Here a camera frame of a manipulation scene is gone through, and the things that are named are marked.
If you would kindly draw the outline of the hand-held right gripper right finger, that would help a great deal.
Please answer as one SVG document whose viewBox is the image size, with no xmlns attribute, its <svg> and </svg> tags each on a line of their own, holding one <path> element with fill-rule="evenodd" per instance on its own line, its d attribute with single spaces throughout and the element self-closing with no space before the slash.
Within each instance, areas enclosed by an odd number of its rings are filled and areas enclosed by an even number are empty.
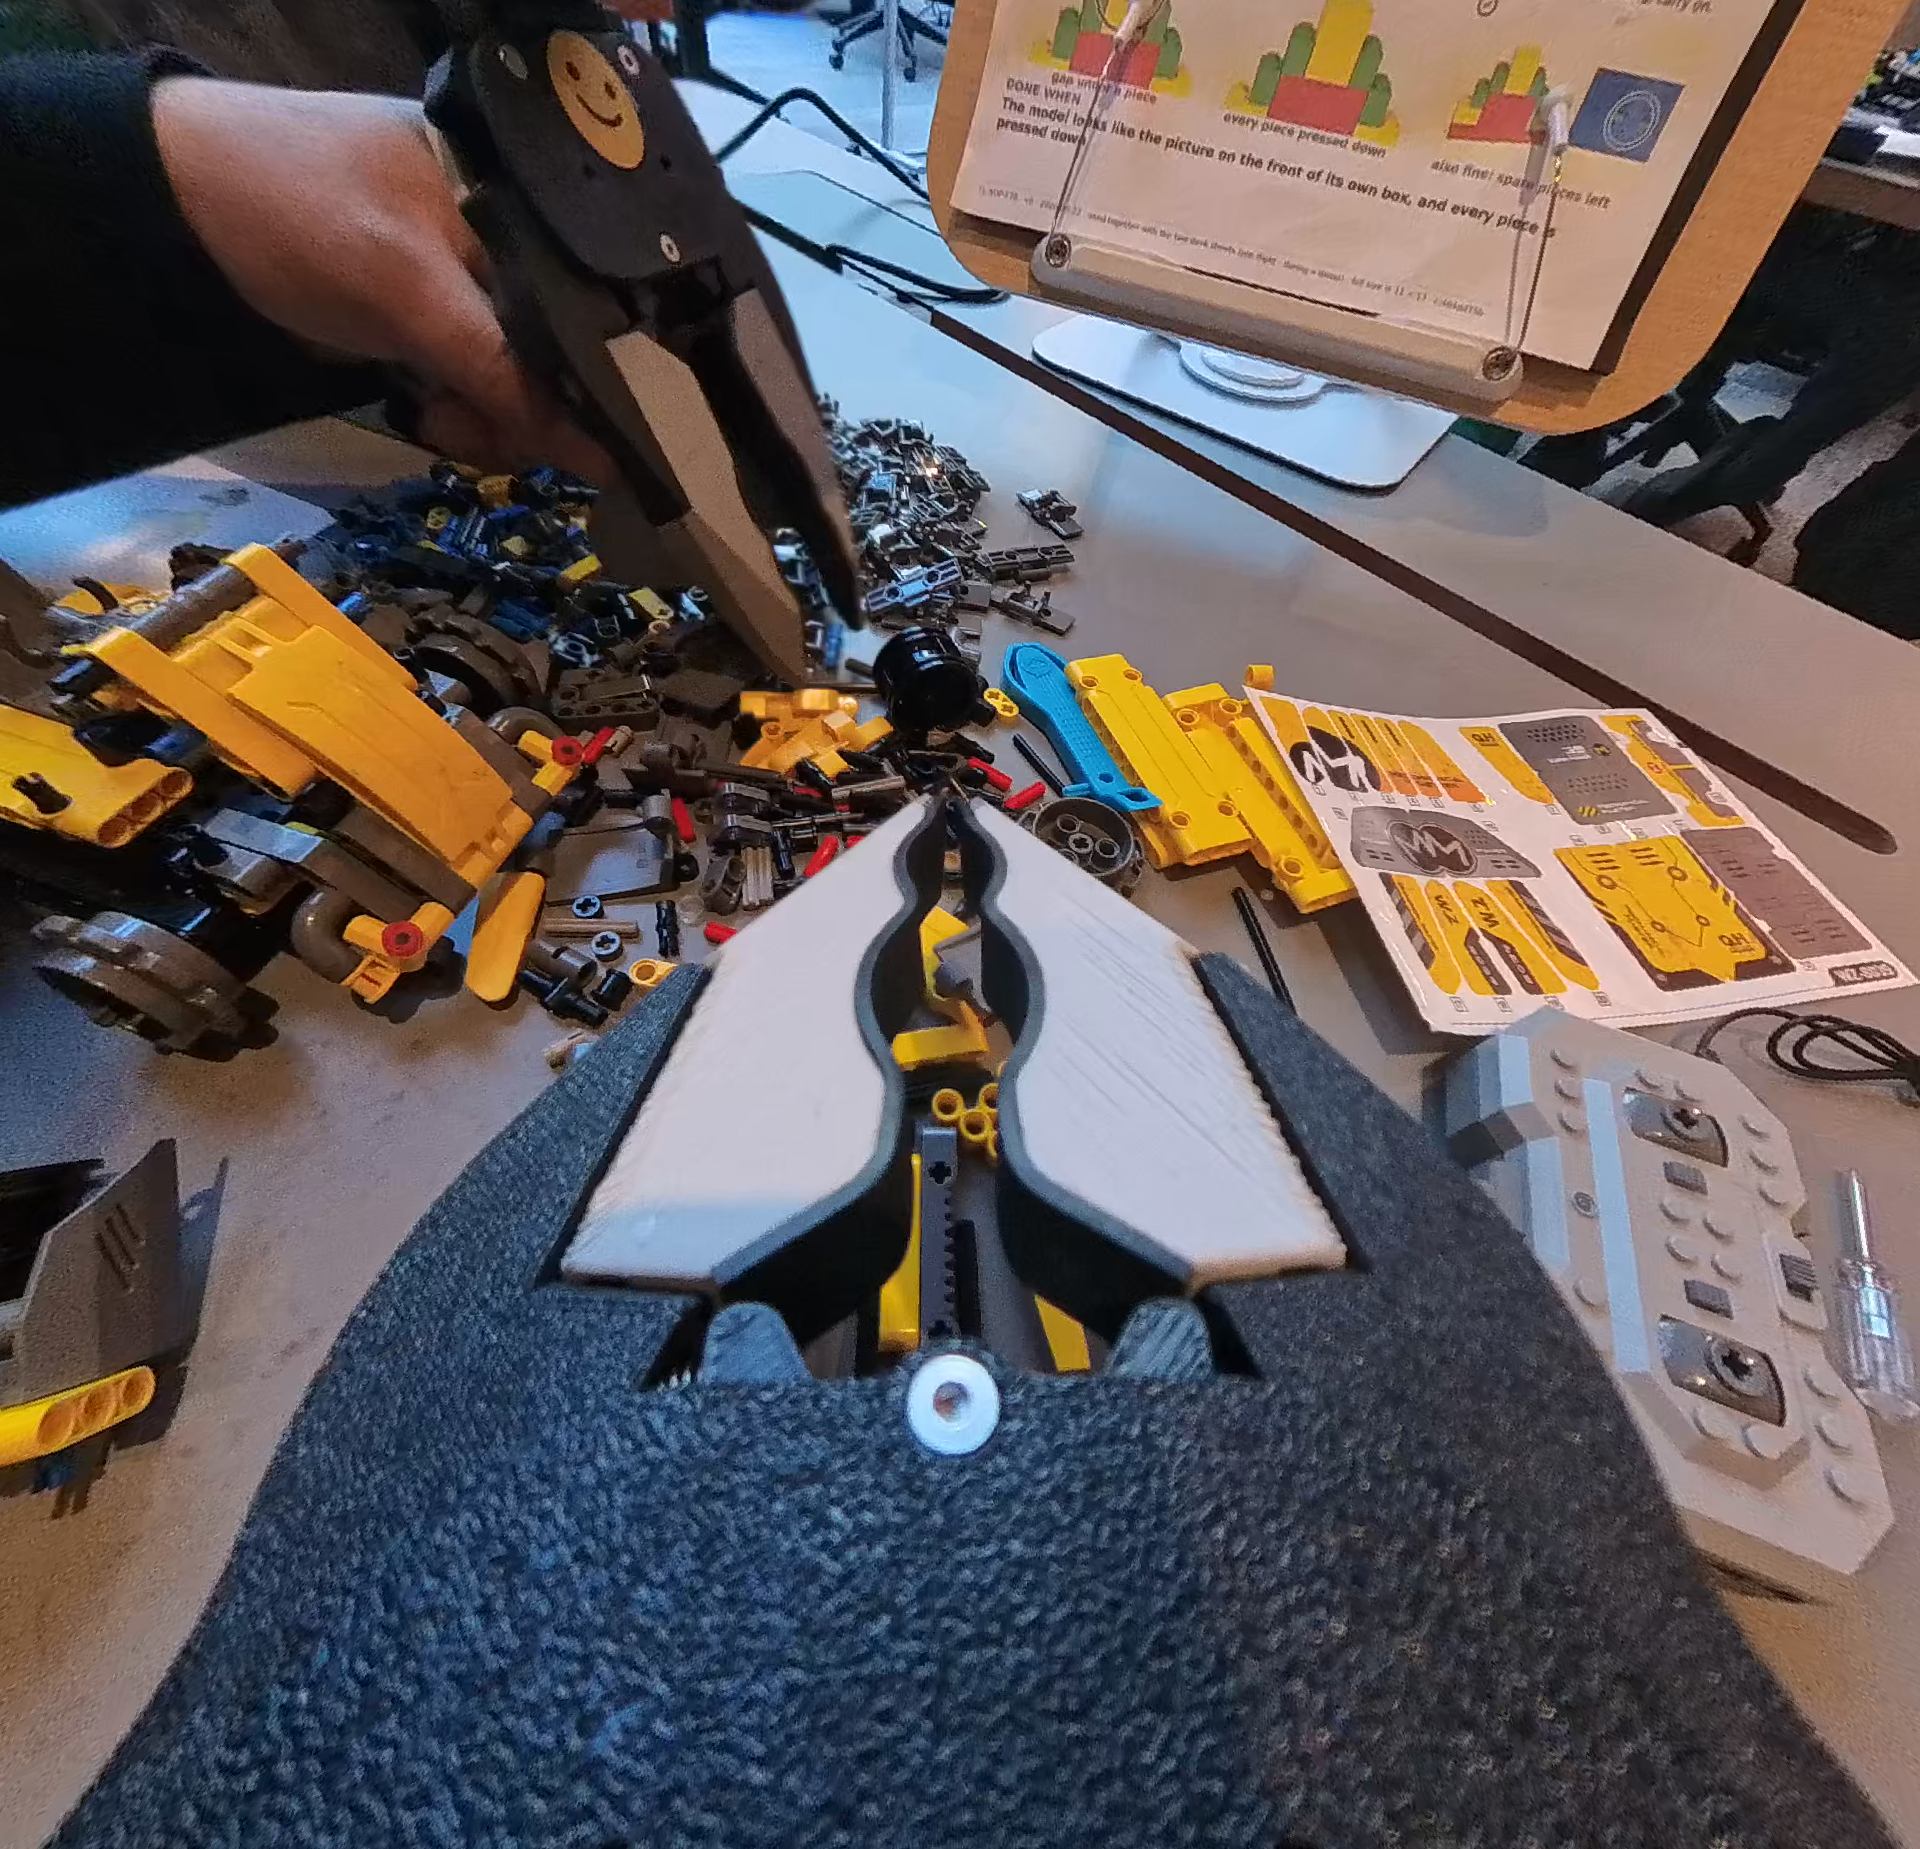
<svg viewBox="0 0 1920 1849">
<path fill-rule="evenodd" d="M 1201 954 L 991 806 L 960 806 L 999 1075 L 999 1238 L 1044 1298 L 1185 1298 L 1341 1269 L 1336 1221 Z"/>
</svg>

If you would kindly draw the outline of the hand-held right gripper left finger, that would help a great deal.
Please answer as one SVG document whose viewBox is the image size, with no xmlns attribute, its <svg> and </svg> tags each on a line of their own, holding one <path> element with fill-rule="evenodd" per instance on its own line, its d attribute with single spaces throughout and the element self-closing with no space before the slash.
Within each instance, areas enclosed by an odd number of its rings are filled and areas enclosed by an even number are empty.
<svg viewBox="0 0 1920 1849">
<path fill-rule="evenodd" d="M 726 940 L 583 1204 L 573 1283 L 865 1301 L 910 1235 L 892 1041 L 949 816 L 925 797 Z"/>
</svg>

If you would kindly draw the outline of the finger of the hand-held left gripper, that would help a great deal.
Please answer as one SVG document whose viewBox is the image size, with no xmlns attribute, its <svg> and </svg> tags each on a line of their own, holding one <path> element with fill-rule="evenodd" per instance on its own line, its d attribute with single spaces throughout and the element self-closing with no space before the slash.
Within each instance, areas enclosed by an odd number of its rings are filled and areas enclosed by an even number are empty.
<svg viewBox="0 0 1920 1849">
<path fill-rule="evenodd" d="M 717 408 L 761 521 L 796 531 L 829 604 L 848 627 L 862 625 L 858 549 L 823 401 L 772 288 L 752 284 L 723 308 Z"/>
<path fill-rule="evenodd" d="M 685 577 L 704 587 L 733 632 L 780 680 L 804 676 L 800 603 L 750 515 L 731 449 L 694 370 L 644 330 L 607 340 L 612 370 L 635 401 L 646 430 L 673 475 L 685 512 L 665 525 L 690 560 Z"/>
</svg>

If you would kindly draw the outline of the pile of small connector pieces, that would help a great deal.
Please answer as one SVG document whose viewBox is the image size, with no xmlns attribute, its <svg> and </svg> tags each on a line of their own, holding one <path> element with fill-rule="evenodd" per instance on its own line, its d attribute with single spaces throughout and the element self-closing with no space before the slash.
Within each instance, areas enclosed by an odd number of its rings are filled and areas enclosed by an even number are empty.
<svg viewBox="0 0 1920 1849">
<path fill-rule="evenodd" d="M 564 472 L 434 462 L 342 505 L 301 557 L 308 581 L 442 703 L 529 708 L 553 731 L 704 728 L 772 686 L 702 587 L 617 582 L 591 544 L 596 491 Z"/>
</svg>

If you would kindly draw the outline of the yellow brick vehicle model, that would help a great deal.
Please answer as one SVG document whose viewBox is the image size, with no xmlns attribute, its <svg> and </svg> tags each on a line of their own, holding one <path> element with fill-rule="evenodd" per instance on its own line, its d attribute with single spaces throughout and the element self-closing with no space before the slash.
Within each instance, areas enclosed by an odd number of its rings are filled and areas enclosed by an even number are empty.
<svg viewBox="0 0 1920 1849">
<path fill-rule="evenodd" d="M 269 1041 L 283 956 L 366 1009 L 460 970 L 611 1021 L 629 975 L 535 930 L 617 737 L 475 712 L 264 544 L 63 601 L 4 564 L 4 902 L 53 994 L 163 1055 Z"/>
</svg>

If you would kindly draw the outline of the yellow brick wheel subassembly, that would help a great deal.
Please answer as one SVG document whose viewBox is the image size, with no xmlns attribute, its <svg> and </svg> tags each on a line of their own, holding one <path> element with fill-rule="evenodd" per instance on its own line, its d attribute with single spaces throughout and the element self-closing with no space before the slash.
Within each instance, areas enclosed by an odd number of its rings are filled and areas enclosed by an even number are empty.
<svg viewBox="0 0 1920 1849">
<path fill-rule="evenodd" d="M 191 1340 L 173 1139 L 3 1173 L 3 1471 L 58 1482 L 129 1431 Z"/>
</svg>

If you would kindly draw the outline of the person's left forearm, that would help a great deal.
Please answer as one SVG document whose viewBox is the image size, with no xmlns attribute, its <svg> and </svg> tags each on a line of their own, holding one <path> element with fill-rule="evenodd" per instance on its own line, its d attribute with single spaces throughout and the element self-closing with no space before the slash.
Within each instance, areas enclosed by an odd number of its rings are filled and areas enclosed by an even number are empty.
<svg viewBox="0 0 1920 1849">
<path fill-rule="evenodd" d="M 378 401 L 388 377 L 302 347 L 188 230 L 151 94 L 171 47 L 3 62 L 3 507 Z"/>
</svg>

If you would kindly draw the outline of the grey desk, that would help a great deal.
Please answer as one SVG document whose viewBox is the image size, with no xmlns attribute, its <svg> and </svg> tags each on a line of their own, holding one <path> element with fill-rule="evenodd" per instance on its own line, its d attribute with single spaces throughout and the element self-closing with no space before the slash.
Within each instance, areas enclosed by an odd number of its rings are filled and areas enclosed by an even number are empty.
<svg viewBox="0 0 1920 1849">
<path fill-rule="evenodd" d="M 1026 487 L 1076 501 L 1065 651 L 1148 678 L 1413 717 L 1644 707 L 1701 731 L 1763 823 L 1914 963 L 1914 649 L 1445 439 L 1402 488 L 1335 491 L 1065 395 L 1022 299 L 930 319 L 766 243 L 818 383 L 981 470 L 993 539 Z M 262 1471 L 395 1243 L 555 1071 L 539 1009 L 457 994 L 383 1021 L 267 979 L 274 1045 L 225 1065 L 87 1023 L 4 963 L 4 1161 L 177 1138 L 210 1287 L 180 1398 L 91 1482 L 4 1499 L 4 1844 L 43 1844 L 193 1627 Z"/>
</svg>

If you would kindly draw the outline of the person's left hand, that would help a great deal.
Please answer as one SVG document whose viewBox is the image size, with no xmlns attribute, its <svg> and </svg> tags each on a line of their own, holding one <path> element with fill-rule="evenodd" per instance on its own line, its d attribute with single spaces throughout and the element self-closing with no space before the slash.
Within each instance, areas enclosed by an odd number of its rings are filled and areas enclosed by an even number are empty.
<svg viewBox="0 0 1920 1849">
<path fill-rule="evenodd" d="M 612 459 L 513 354 L 415 104 L 171 76 L 148 106 L 188 230 L 262 318 L 395 370 L 436 454 L 612 487 Z"/>
</svg>

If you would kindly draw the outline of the pile of grey track links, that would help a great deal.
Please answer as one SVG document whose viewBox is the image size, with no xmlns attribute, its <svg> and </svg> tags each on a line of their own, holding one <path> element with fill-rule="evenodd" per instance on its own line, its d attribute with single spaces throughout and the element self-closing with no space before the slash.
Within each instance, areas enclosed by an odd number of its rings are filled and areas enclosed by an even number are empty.
<svg viewBox="0 0 1920 1849">
<path fill-rule="evenodd" d="M 819 408 L 867 627 L 976 632 L 993 613 L 1051 639 L 1075 631 L 1058 582 L 1075 567 L 1084 534 L 1076 501 L 1055 487 L 1022 488 L 1015 507 L 1032 534 L 996 539 L 993 487 L 958 447 L 919 420 L 849 419 L 833 395 Z"/>
</svg>

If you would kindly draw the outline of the black axle rod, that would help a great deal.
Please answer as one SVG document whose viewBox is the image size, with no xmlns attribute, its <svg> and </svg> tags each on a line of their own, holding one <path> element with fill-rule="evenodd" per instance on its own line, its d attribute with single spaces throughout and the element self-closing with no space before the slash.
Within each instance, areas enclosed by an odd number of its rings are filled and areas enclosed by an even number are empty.
<svg viewBox="0 0 1920 1849">
<path fill-rule="evenodd" d="M 1291 990 L 1288 990 L 1288 984 L 1283 979 L 1283 968 L 1280 963 L 1280 954 L 1273 949 L 1273 940 L 1267 932 L 1267 924 L 1263 924 L 1259 900 L 1247 887 L 1234 887 L 1232 890 L 1232 900 L 1234 900 L 1240 930 L 1244 930 L 1244 936 L 1249 940 L 1249 949 L 1253 950 L 1253 958 L 1259 963 L 1259 970 L 1262 970 L 1272 995 L 1276 998 L 1276 1004 L 1283 1012 L 1297 1013 L 1297 1001 L 1295 1001 Z"/>
</svg>

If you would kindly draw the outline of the stack of yellow panels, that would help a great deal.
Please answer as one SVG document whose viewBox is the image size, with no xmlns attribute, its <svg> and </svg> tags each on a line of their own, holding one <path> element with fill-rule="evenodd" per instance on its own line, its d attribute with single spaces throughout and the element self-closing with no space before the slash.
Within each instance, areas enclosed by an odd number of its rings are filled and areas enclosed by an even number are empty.
<svg viewBox="0 0 1920 1849">
<path fill-rule="evenodd" d="M 1066 678 L 1121 771 L 1157 800 L 1137 811 L 1156 868 L 1247 855 L 1305 916 L 1358 897 L 1249 700 L 1218 684 L 1160 695 L 1123 656 L 1070 660 Z"/>
</svg>

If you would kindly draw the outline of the blue brick separator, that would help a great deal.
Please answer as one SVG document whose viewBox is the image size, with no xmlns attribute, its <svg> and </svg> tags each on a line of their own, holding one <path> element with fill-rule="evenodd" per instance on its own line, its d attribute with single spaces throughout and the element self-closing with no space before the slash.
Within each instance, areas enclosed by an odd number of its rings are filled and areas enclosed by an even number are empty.
<svg viewBox="0 0 1920 1849">
<path fill-rule="evenodd" d="M 1079 690 L 1055 649 L 1032 640 L 1007 645 L 999 686 L 1060 757 L 1066 775 L 1065 800 L 1098 803 L 1123 814 L 1151 814 L 1162 806 L 1160 797 L 1121 771 L 1116 753 L 1079 707 Z"/>
</svg>

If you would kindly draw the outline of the white stand base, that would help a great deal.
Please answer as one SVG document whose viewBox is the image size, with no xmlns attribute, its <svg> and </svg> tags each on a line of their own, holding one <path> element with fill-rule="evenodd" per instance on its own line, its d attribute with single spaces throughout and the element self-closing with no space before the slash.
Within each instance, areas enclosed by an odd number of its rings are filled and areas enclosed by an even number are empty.
<svg viewBox="0 0 1920 1849">
<path fill-rule="evenodd" d="M 1034 335 L 1032 355 L 1129 406 L 1358 491 L 1401 487 L 1456 425 L 1438 406 L 1108 318 L 1065 318 Z"/>
</svg>

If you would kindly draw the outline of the grey battery box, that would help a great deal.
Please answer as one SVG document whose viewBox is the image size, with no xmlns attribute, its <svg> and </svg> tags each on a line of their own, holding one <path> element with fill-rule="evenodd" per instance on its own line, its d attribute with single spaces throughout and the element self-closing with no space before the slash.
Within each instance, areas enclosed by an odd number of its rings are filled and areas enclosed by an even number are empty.
<svg viewBox="0 0 1920 1849">
<path fill-rule="evenodd" d="M 1716 1062 L 1544 1007 L 1445 1066 L 1442 1127 L 1609 1364 L 1698 1550 L 1841 1595 L 1893 1504 L 1830 1356 L 1783 1123 Z"/>
</svg>

